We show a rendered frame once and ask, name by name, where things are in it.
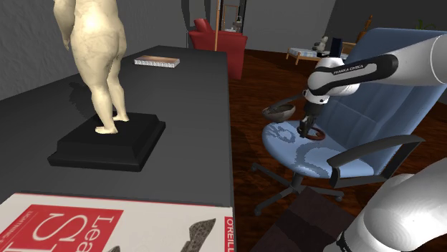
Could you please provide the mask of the dark brown bowl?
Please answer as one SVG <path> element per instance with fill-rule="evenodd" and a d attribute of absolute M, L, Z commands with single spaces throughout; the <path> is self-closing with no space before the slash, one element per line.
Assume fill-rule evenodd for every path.
<path fill-rule="evenodd" d="M 274 109 L 267 107 L 262 111 L 262 114 L 267 120 L 280 123 L 288 120 L 294 114 L 295 110 L 296 108 L 294 105 L 284 104 Z"/>

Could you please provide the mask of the wooden bed with blue mattress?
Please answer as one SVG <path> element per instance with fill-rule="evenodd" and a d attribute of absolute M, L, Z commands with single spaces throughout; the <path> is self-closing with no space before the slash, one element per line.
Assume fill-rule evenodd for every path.
<path fill-rule="evenodd" d="M 295 64 L 298 64 L 298 61 L 301 59 L 318 62 L 322 57 L 328 57 L 330 55 L 330 51 L 325 51 L 327 41 L 328 37 L 323 36 L 319 42 L 314 43 L 310 50 L 290 47 L 287 50 L 286 59 L 294 57 Z M 355 45 L 356 43 L 343 42 L 340 58 L 346 60 Z"/>

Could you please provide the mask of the blue office chair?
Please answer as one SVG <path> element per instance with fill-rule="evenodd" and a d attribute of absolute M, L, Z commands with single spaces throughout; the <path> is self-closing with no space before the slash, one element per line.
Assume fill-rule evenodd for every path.
<path fill-rule="evenodd" d="M 447 31 L 371 29 L 341 60 L 349 64 L 369 59 L 444 34 Z M 386 181 L 420 144 L 414 129 L 446 88 L 359 84 L 354 93 L 332 96 L 323 105 L 314 127 L 324 137 L 300 137 L 301 120 L 271 121 L 262 132 L 264 147 L 293 173 L 291 180 L 281 179 L 284 189 L 272 200 L 301 193 L 305 177 L 329 180 L 323 193 L 338 200 L 345 187 Z"/>

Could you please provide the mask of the open doorway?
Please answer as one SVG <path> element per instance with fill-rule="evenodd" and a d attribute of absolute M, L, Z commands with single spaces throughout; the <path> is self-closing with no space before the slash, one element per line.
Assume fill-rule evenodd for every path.
<path fill-rule="evenodd" d="M 242 33 L 247 0 L 220 0 L 220 20 L 218 29 L 226 32 Z"/>

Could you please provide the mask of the dark grey desk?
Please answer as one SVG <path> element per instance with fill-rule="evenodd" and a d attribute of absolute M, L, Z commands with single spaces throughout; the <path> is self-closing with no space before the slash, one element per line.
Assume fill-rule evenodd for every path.
<path fill-rule="evenodd" d="M 0 203 L 16 192 L 100 198 L 234 203 L 226 55 L 156 46 L 173 68 L 122 61 L 120 82 L 131 112 L 166 123 L 139 173 L 59 168 L 48 163 L 58 139 L 93 114 L 90 91 L 72 75 L 0 101 Z"/>

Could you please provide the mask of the wooden floor lamp pole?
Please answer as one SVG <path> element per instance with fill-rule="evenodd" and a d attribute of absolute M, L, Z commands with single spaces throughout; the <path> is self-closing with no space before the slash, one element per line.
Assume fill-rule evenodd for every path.
<path fill-rule="evenodd" d="M 219 31 L 219 22 L 220 22 L 220 9 L 221 9 L 221 0 L 217 0 L 216 3 L 216 22 L 215 22 L 215 35 L 214 35 L 214 51 L 217 52 L 218 48 L 218 31 Z"/>

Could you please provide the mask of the brown book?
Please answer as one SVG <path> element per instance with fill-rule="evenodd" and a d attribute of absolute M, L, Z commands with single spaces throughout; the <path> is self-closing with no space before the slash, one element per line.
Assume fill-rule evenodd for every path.
<path fill-rule="evenodd" d="M 134 59 L 134 64 L 136 65 L 145 65 L 145 66 L 153 66 L 153 67 L 167 67 L 167 68 L 175 68 L 179 65 L 180 59 L 171 58 L 171 57 L 156 57 L 156 56 L 148 56 L 143 55 Z"/>

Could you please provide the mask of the white and red book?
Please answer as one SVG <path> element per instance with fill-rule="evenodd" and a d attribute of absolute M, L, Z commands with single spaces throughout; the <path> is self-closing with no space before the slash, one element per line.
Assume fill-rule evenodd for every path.
<path fill-rule="evenodd" d="M 0 252 L 236 252 L 233 209 L 15 193 Z"/>

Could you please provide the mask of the cream figure statue black base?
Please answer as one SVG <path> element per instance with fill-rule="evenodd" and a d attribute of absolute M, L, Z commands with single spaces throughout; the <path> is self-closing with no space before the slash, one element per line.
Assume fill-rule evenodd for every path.
<path fill-rule="evenodd" d="M 127 43 L 116 0 L 54 0 L 54 16 L 96 114 L 58 141 L 49 164 L 140 172 L 165 123 L 126 111 L 118 74 Z"/>

